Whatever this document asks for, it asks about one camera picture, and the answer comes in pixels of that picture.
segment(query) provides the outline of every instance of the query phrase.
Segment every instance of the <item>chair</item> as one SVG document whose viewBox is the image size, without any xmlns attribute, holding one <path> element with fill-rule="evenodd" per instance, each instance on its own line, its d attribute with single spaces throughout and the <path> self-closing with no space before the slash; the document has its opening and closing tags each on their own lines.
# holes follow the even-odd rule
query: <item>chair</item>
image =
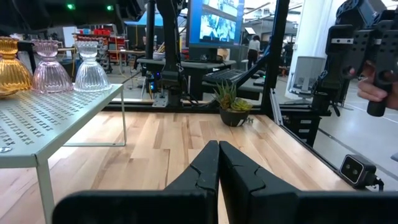
<svg viewBox="0 0 398 224">
<path fill-rule="evenodd" d="M 299 56 L 295 72 L 292 72 L 289 92 L 301 97 L 301 100 L 286 102 L 287 104 L 310 104 L 306 99 L 312 98 L 311 90 L 324 69 L 325 58 Z"/>
</svg>

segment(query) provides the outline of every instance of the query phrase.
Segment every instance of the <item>wooden table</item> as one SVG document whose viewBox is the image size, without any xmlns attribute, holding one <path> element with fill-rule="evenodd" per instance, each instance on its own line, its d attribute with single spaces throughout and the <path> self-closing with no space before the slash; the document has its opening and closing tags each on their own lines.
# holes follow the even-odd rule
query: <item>wooden table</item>
<svg viewBox="0 0 398 224">
<path fill-rule="evenodd" d="M 302 190 L 353 190 L 266 116 L 240 128 L 218 114 L 126 113 L 127 145 L 61 148 L 49 159 L 55 201 L 87 189 L 161 190 L 210 140 L 230 142 L 258 164 Z M 71 141 L 123 139 L 120 112 L 101 112 Z M 44 223 L 34 169 L 0 170 L 0 223 Z M 228 223 L 219 191 L 219 223 Z"/>
</svg>

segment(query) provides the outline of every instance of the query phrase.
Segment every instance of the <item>succulent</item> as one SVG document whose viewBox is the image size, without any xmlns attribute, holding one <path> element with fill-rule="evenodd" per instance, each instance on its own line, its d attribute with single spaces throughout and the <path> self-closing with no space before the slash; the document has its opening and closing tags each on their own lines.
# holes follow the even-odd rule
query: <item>succulent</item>
<svg viewBox="0 0 398 224">
<path fill-rule="evenodd" d="M 231 107 L 231 104 L 236 99 L 236 85 L 229 86 L 222 84 L 221 86 L 217 84 L 218 91 L 214 90 L 216 95 L 216 100 L 220 103 L 221 108 L 224 110 Z"/>
<path fill-rule="evenodd" d="M 235 111 L 249 111 L 252 107 L 252 104 L 240 98 L 235 99 L 234 102 L 231 104 L 231 109 Z"/>
</svg>

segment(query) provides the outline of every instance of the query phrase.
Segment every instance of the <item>black camera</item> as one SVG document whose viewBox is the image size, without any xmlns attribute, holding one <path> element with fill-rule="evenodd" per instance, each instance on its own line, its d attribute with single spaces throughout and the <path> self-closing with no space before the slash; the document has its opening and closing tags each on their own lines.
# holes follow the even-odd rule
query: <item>black camera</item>
<svg viewBox="0 0 398 224">
<path fill-rule="evenodd" d="M 358 155 L 346 155 L 340 167 L 341 177 L 356 189 L 372 185 L 376 166 Z"/>
</svg>

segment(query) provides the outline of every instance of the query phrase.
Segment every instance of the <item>clear glass vase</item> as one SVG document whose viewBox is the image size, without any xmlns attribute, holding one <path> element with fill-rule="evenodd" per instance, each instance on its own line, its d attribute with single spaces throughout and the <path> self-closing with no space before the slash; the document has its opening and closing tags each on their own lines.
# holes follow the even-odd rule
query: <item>clear glass vase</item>
<svg viewBox="0 0 398 224">
<path fill-rule="evenodd" d="M 12 92 L 28 90 L 32 86 L 32 74 L 16 59 L 18 40 L 0 37 L 0 90 Z"/>
<path fill-rule="evenodd" d="M 73 90 L 73 84 L 64 67 L 57 62 L 58 42 L 33 40 L 42 61 L 36 67 L 32 89 L 40 93 L 58 93 Z"/>
<path fill-rule="evenodd" d="M 80 65 L 75 82 L 76 91 L 103 91 L 112 86 L 102 66 L 96 61 L 98 42 L 77 41 L 80 56 L 84 62 Z"/>
</svg>

